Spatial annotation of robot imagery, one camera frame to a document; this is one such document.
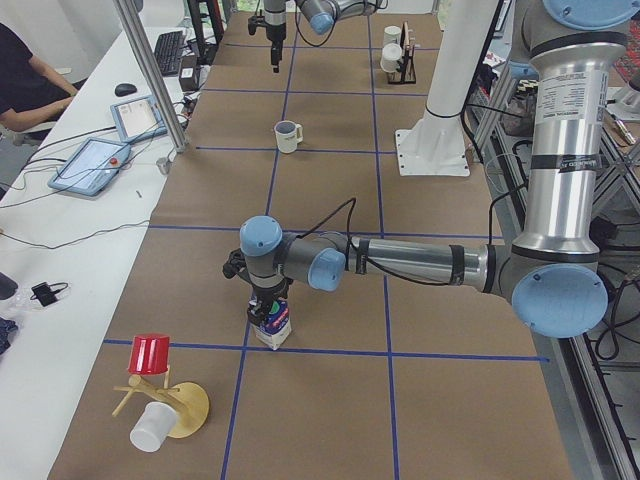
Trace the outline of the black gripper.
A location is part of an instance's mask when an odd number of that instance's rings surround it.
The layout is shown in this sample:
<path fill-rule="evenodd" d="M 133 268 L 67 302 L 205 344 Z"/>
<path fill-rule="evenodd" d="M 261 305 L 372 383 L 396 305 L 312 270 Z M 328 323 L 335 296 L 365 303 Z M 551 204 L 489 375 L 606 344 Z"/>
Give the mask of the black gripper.
<path fill-rule="evenodd" d="M 271 68 L 274 73 L 280 72 L 280 62 L 282 61 L 282 41 L 272 41 L 270 49 Z"/>
<path fill-rule="evenodd" d="M 264 325 L 273 304 L 278 299 L 287 299 L 290 282 L 279 282 L 277 285 L 263 288 L 254 285 L 249 300 L 248 321 L 252 325 Z"/>

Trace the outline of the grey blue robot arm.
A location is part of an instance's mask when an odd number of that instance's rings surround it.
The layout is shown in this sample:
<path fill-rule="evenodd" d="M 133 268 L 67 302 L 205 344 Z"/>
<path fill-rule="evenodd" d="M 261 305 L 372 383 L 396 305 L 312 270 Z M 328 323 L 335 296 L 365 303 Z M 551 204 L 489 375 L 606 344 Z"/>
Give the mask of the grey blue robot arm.
<path fill-rule="evenodd" d="M 449 134 L 462 133 L 468 97 L 494 30 L 499 1 L 454 1 L 424 115 L 396 132 L 407 175 L 455 176 L 468 167 Z M 488 208 L 488 242 L 478 248 L 366 239 L 350 231 L 355 199 L 343 202 L 304 233 L 284 233 L 269 216 L 240 228 L 240 248 L 223 265 L 226 278 L 252 287 L 248 320 L 267 323 L 276 299 L 293 281 L 334 291 L 345 272 L 379 273 L 426 286 L 470 286 L 507 300 L 532 331 L 571 338 L 615 312 L 616 300 L 597 273 L 600 249 L 591 240 L 593 194 L 609 73 L 627 49 L 629 21 L 639 1 L 517 1 L 509 73 L 537 74 L 524 228 L 495 244 L 495 200 Z M 351 204 L 346 232 L 320 229 Z M 504 230 L 504 219 L 497 220 Z"/>
<path fill-rule="evenodd" d="M 355 17 L 370 16 L 384 9 L 382 1 L 295 1 L 295 6 L 308 21 L 317 35 L 332 32 L 338 21 Z M 263 9 L 256 7 L 248 20 L 248 32 L 255 35 L 264 28 L 271 42 L 270 63 L 274 73 L 279 72 L 283 45 L 286 39 L 286 1 L 264 1 Z"/>

